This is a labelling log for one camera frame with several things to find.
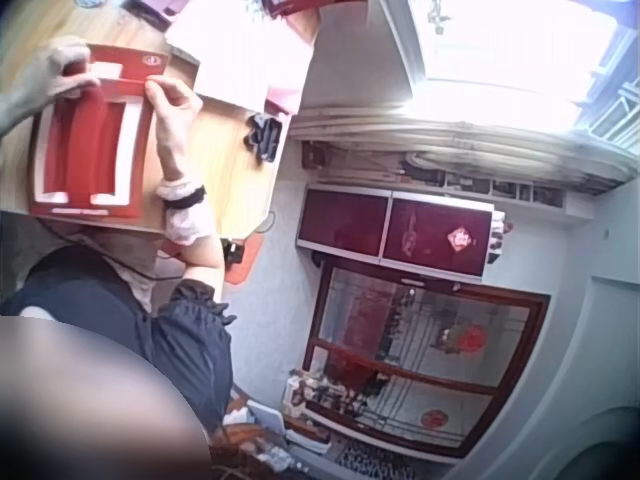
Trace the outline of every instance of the finger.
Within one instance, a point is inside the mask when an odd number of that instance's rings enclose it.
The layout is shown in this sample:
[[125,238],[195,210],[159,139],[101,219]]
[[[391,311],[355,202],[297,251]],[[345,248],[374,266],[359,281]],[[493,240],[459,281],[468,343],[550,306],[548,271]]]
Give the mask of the finger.
[[155,81],[147,81],[144,84],[145,92],[147,93],[147,98],[153,105],[156,113],[158,115],[164,115],[171,109],[171,104],[169,100],[167,100],[166,95],[164,94],[164,90],[162,87],[158,85]]
[[56,48],[51,56],[55,65],[61,69],[74,62],[87,63],[90,57],[91,51],[87,46]]
[[178,78],[170,78],[164,75],[150,75],[147,78],[160,85],[168,98],[176,100],[180,98],[191,99],[195,96],[187,84]]
[[56,95],[64,94],[72,90],[79,90],[88,87],[97,87],[100,85],[98,77],[92,73],[79,73],[70,77],[61,77],[59,79],[58,91]]

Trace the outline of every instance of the cabinet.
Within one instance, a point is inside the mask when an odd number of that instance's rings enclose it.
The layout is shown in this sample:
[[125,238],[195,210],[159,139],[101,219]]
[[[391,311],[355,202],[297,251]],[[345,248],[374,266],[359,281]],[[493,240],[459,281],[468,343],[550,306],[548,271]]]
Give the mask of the cabinet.
[[329,257],[303,368],[333,387],[307,413],[388,450],[464,457],[520,378],[548,302]]
[[298,245],[434,277],[482,280],[488,203],[336,185],[307,189]]

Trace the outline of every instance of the black cord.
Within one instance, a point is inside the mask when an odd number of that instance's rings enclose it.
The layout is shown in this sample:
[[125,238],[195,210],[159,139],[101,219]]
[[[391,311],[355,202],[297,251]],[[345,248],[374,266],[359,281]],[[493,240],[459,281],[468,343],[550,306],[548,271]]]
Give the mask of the black cord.
[[267,228],[265,228],[264,230],[256,230],[256,233],[260,233],[260,234],[265,234],[265,233],[269,233],[271,231],[271,229],[273,227],[275,227],[276,225],[276,220],[277,220],[277,216],[276,216],[276,212],[274,210],[270,210],[269,211],[269,215],[267,216],[267,218],[269,218],[269,216],[273,215],[273,221],[271,222],[271,225],[269,225]]
[[169,281],[169,280],[182,280],[182,276],[177,276],[177,277],[159,277],[158,278],[158,277],[152,277],[151,275],[147,275],[146,273],[143,273],[140,270],[137,270],[137,269],[133,268],[131,265],[126,264],[122,260],[119,260],[119,259],[115,258],[113,255],[109,255],[108,253],[102,252],[102,251],[98,250],[97,248],[94,248],[94,247],[92,247],[90,245],[85,245],[83,243],[80,243],[80,242],[77,242],[75,240],[71,240],[70,238],[65,237],[61,233],[56,232],[53,228],[51,228],[49,225],[47,225],[41,219],[38,219],[38,222],[40,222],[40,225],[42,225],[46,231],[48,231],[53,236],[58,237],[63,242],[67,242],[67,243],[70,243],[72,245],[76,245],[78,247],[85,247],[85,248],[88,248],[90,250],[93,250],[95,253],[97,253],[101,257],[108,258],[112,262],[117,263],[121,267],[124,267],[127,270],[130,270],[131,272],[135,273],[136,275],[141,276],[142,278],[145,278],[145,279],[150,280],[152,282],[166,282],[166,281]]

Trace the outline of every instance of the wooden desk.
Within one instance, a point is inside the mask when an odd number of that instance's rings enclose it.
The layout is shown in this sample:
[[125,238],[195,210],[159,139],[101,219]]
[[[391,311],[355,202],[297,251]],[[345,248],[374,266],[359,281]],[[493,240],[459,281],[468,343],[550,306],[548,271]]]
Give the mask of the wooden desk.
[[[319,28],[318,12],[302,12],[292,20],[301,36],[313,41]],[[17,0],[7,7],[0,23],[0,91],[11,87],[39,45],[62,35],[77,35],[89,43],[169,52],[162,33],[119,8],[113,0],[95,9],[77,7],[73,0]],[[197,66],[173,57],[166,74],[192,86],[197,70]],[[251,113],[216,100],[204,100],[191,132],[192,165],[202,175],[216,211],[220,235],[246,238],[268,214],[280,156],[273,164],[258,164],[243,144]],[[0,210],[28,213],[31,123],[31,119],[24,121],[0,145]],[[144,170],[144,217],[103,223],[136,230],[162,230],[163,208],[154,193],[162,176],[155,145],[155,124],[152,124]]]

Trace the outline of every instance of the red decoration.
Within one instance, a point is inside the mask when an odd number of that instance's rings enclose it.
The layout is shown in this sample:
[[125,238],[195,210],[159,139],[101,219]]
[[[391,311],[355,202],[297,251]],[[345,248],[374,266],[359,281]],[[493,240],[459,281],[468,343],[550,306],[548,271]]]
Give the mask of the red decoration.
[[447,238],[456,253],[461,252],[473,243],[471,235],[469,235],[469,232],[467,232],[464,227],[456,228],[453,232],[447,235]]
[[463,352],[477,352],[487,344],[487,332],[480,325],[469,325],[460,334],[456,347]]
[[442,410],[428,410],[420,419],[422,426],[429,430],[437,430],[449,423],[449,415]]
[[36,117],[30,211],[139,217],[153,115],[144,84],[149,75],[162,74],[167,57],[104,45],[90,49],[88,67],[101,85],[78,99],[60,98]]

